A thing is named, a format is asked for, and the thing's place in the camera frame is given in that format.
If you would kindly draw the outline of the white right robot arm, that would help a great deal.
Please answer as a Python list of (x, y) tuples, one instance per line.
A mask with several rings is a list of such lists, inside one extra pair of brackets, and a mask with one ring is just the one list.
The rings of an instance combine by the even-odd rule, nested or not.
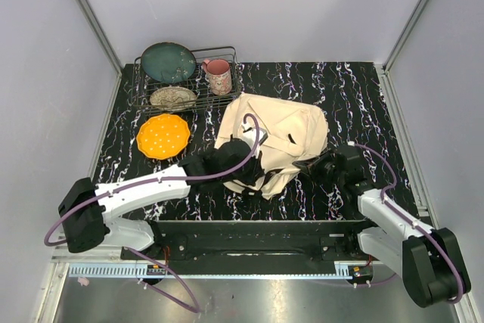
[(345, 206), (363, 216), (344, 237), (343, 250), (350, 259), (367, 255), (382, 262), (402, 279), (419, 307), (459, 303), (471, 283), (455, 234), (400, 207), (387, 194), (395, 182), (377, 187), (365, 173), (366, 150), (361, 144), (344, 144), (294, 165), (322, 185), (337, 187)]

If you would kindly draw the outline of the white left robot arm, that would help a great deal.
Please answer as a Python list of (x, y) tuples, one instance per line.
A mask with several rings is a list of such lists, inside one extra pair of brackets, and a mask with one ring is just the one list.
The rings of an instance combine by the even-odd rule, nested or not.
[(187, 197), (195, 188), (252, 176), (259, 167), (260, 136), (233, 138), (159, 172), (124, 182), (95, 186), (77, 180), (58, 207), (63, 244), (70, 253), (84, 253), (102, 244), (131, 247), (146, 259), (163, 252), (163, 241), (148, 222), (125, 219), (142, 207)]

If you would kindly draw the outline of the cream canvas student bag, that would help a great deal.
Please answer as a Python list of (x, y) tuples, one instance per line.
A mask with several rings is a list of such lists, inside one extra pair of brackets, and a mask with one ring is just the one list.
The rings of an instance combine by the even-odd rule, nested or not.
[(216, 148), (235, 138), (253, 141), (253, 121), (244, 122), (248, 113), (257, 119), (264, 138), (258, 147), (261, 169), (254, 177), (229, 177), (224, 186), (238, 194), (259, 192), (268, 200), (297, 177), (297, 162), (319, 157), (327, 147), (329, 126), (315, 105), (243, 93), (225, 109)]

